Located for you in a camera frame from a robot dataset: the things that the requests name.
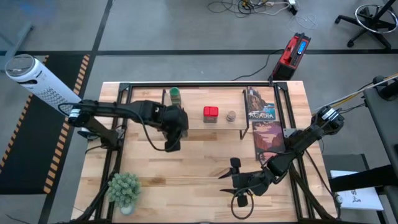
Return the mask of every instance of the black floor mat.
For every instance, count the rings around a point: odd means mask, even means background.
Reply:
[[[82,96],[89,59],[89,55],[50,55],[44,63]],[[30,95],[0,164],[0,194],[50,193],[58,185],[72,132],[62,114]]]

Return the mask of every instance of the wooden table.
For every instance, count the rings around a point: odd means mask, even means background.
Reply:
[[[292,109],[294,112],[297,128],[306,128],[310,124],[311,112],[308,106],[302,82],[287,82],[289,87]],[[118,95],[118,82],[103,83],[100,101],[116,101]],[[151,148],[143,133],[141,124],[128,122],[126,140],[124,143],[121,172],[130,172],[139,176],[142,182],[142,194],[136,205],[134,215],[124,216],[119,209],[114,210],[113,222],[296,222],[297,217],[292,197],[292,189],[289,177],[286,177],[277,185],[270,185],[268,191],[261,197],[254,197],[254,212],[246,220],[235,219],[229,207],[231,194],[220,192],[220,189],[232,188],[231,178],[218,180],[218,177],[229,169],[229,158],[241,159],[241,172],[260,170],[258,161],[254,159],[254,143],[252,127],[247,135],[240,140],[236,130],[227,128],[203,127],[199,110],[203,102],[201,97],[211,95],[213,98],[223,100],[228,106],[229,101],[243,100],[238,98],[242,94],[242,87],[200,87],[184,91],[199,91],[197,98],[188,96],[195,100],[198,108],[188,110],[190,118],[190,130],[188,138],[181,141],[181,150],[178,152],[159,152]],[[271,87],[256,87],[263,99],[274,100],[274,90]],[[163,88],[135,88],[132,101],[152,100],[162,101]],[[184,103],[187,95],[182,94]],[[289,123],[285,103],[283,110],[286,123]],[[97,118],[107,128],[111,127],[112,118]],[[240,129],[242,121],[236,125]],[[157,147],[164,147],[164,137],[153,128],[148,128],[149,136]],[[99,142],[91,142],[88,147],[99,145]],[[308,148],[322,176],[327,180],[325,165],[318,143]],[[85,158],[81,172],[80,183],[75,200],[75,208],[72,217],[76,218],[82,214],[100,189],[101,176],[103,173],[106,151],[95,149],[90,151]],[[319,202],[333,216],[336,215],[332,197],[322,186],[319,176],[313,168],[309,159],[304,156],[305,169],[307,171],[308,183],[311,191]],[[307,211],[300,190],[303,214],[307,217]],[[103,216],[106,216],[108,203],[104,203]],[[245,216],[250,206],[236,208],[239,216]]]

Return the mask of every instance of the yellow and black hazard tape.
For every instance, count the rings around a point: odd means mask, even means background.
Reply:
[[[47,59],[48,59],[48,58],[49,58],[48,55],[46,55],[46,56],[44,57],[43,64],[45,64],[45,63],[47,62]],[[11,150],[12,150],[12,146],[14,145],[14,141],[15,141],[16,138],[17,138],[18,131],[19,131],[19,129],[21,128],[22,121],[24,120],[24,118],[25,118],[25,116],[26,116],[26,113],[27,113],[27,110],[28,110],[28,108],[29,108],[29,104],[30,104],[30,101],[32,100],[32,97],[33,97],[33,94],[30,94],[30,95],[27,97],[27,100],[26,100],[25,105],[24,105],[24,109],[22,110],[22,113],[21,113],[21,115],[19,116],[19,119],[18,119],[18,122],[17,122],[17,126],[15,127],[15,130],[14,130],[14,132],[12,133],[12,136],[11,136],[11,138],[10,138],[10,141],[8,142],[7,149],[6,149],[4,155],[3,155],[2,159],[1,159],[1,162],[0,162],[0,174],[1,174],[1,171],[4,169],[4,166],[6,165],[7,158],[8,158],[8,156],[9,156]]]
[[[88,66],[88,62],[90,61],[90,55],[85,55],[83,57],[83,60],[81,61],[80,69],[79,69],[79,74],[76,79],[75,87],[73,89],[73,92],[76,93],[76,95],[79,95],[81,86],[83,84],[83,81],[85,79],[86,75],[86,70]],[[47,174],[47,178],[44,183],[44,192],[49,194],[51,192],[51,188],[53,186],[53,183],[55,181],[55,175],[58,170],[58,166],[62,157],[62,151],[64,148],[65,141],[67,140],[67,136],[70,132],[70,126],[68,124],[68,118],[65,118],[60,135],[58,137],[58,142],[57,145],[55,146],[55,152],[54,156],[52,158],[52,162],[50,164],[50,169]]]

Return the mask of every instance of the green can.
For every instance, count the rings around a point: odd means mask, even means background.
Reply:
[[[177,87],[170,89],[170,97],[173,105],[181,105],[181,94]]]

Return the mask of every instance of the red device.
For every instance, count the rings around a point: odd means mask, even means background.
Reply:
[[[216,123],[218,118],[218,107],[205,106],[203,109],[203,122]]]
[[[310,40],[311,38],[304,33],[296,33],[287,44],[268,80],[290,80],[303,58]]]

